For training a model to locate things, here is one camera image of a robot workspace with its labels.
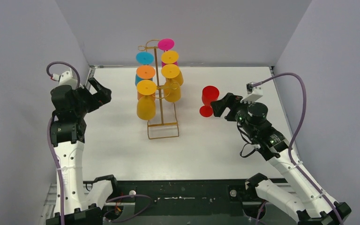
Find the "red wine glass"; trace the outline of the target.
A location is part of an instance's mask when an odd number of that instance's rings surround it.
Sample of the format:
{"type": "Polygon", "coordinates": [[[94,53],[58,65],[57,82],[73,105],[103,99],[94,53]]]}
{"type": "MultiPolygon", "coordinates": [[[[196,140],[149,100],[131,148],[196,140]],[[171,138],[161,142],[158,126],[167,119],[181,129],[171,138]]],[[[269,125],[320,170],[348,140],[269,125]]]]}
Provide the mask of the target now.
{"type": "Polygon", "coordinates": [[[199,113],[203,117],[210,117],[213,115],[213,109],[210,105],[211,102],[217,101],[219,97],[219,90],[215,86],[206,86],[202,90],[202,103],[203,106],[200,108],[199,113]]]}

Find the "yellow wine glass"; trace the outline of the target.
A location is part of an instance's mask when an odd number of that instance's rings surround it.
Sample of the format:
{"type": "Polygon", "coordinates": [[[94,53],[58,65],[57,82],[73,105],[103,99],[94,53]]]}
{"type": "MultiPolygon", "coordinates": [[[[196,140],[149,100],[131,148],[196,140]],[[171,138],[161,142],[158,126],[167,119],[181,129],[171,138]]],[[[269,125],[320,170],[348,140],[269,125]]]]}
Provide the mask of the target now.
{"type": "Polygon", "coordinates": [[[167,64],[162,67],[161,74],[166,79],[163,87],[164,99],[171,103],[179,101],[184,82],[180,68],[175,64],[167,64]]]}
{"type": "Polygon", "coordinates": [[[176,51],[166,51],[161,55],[161,61],[164,64],[175,64],[179,59],[179,54],[176,51]]]}
{"type": "Polygon", "coordinates": [[[136,114],[142,120],[151,120],[156,115],[156,84],[151,80],[142,80],[137,84],[138,99],[136,114]]]}

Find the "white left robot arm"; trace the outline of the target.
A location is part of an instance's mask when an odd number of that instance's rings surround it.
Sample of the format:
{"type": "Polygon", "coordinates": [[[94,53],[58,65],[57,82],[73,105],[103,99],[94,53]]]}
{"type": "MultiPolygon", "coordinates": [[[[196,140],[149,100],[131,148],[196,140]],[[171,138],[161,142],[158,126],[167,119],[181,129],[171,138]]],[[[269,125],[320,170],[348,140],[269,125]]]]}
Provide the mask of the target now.
{"type": "Polygon", "coordinates": [[[111,90],[95,78],[90,78],[88,82],[96,93],[91,94],[84,87],[73,89],[67,84],[51,90],[55,109],[47,132],[58,186],[53,217],[46,220],[47,225],[101,225],[106,200],[114,202],[120,197],[120,188],[113,175],[95,178],[92,190],[88,194],[84,191],[84,117],[112,99],[111,90]]]}

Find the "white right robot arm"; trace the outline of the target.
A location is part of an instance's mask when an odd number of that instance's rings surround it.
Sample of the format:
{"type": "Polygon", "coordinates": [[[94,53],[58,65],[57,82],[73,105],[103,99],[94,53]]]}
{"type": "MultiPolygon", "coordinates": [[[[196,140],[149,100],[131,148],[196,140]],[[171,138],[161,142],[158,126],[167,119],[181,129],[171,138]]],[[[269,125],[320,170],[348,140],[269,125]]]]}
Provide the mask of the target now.
{"type": "Polygon", "coordinates": [[[351,214],[350,206],[338,202],[312,178],[285,136],[267,120],[268,108],[259,102],[244,103],[241,96],[227,93],[212,101],[213,114],[220,117],[226,108],[227,121],[237,123],[257,152],[285,178],[296,193],[292,195],[261,173],[245,182],[251,201],[264,199],[281,209],[299,225],[342,225],[351,214]]]}

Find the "orange wine glass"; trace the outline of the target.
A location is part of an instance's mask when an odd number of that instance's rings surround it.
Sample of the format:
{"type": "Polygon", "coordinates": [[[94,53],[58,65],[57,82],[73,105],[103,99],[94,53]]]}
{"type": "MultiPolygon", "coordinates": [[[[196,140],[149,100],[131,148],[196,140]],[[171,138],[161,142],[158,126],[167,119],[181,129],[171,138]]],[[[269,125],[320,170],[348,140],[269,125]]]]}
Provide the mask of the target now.
{"type": "Polygon", "coordinates": [[[135,85],[137,89],[137,99],[144,96],[151,96],[156,93],[157,85],[153,82],[156,71],[152,66],[142,65],[137,68],[135,85]]]}

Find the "blue wine glass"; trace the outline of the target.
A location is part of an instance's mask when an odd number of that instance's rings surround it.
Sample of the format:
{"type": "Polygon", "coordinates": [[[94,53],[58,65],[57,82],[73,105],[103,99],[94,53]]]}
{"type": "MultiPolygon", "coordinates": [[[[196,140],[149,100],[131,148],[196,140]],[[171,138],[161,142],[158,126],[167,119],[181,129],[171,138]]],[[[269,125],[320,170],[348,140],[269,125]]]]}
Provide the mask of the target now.
{"type": "MultiPolygon", "coordinates": [[[[150,65],[154,61],[154,56],[149,52],[139,52],[136,61],[142,65],[150,65]]],[[[135,86],[142,80],[137,74],[135,75],[135,86]]]]}

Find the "magenta wine glass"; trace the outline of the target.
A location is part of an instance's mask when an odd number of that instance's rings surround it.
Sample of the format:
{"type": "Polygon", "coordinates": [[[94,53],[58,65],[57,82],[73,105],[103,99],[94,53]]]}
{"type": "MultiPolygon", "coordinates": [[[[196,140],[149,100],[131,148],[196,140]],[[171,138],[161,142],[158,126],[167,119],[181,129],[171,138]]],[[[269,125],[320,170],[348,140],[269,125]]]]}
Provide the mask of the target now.
{"type": "Polygon", "coordinates": [[[174,42],[172,39],[170,39],[170,38],[164,38],[164,39],[160,40],[160,41],[158,42],[158,44],[157,44],[158,48],[159,48],[160,50],[162,50],[163,53],[166,52],[166,51],[172,50],[173,47],[174,47],[174,45],[175,45],[175,42],[174,42]]]}

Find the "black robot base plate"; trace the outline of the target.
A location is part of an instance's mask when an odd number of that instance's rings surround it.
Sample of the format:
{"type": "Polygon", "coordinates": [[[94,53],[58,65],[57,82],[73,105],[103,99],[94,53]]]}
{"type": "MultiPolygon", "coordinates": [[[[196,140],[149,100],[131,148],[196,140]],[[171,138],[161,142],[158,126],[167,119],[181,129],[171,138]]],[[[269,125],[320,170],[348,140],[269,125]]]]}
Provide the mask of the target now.
{"type": "Polygon", "coordinates": [[[246,190],[244,179],[118,181],[103,212],[114,218],[140,216],[257,216],[263,200],[246,190]]]}

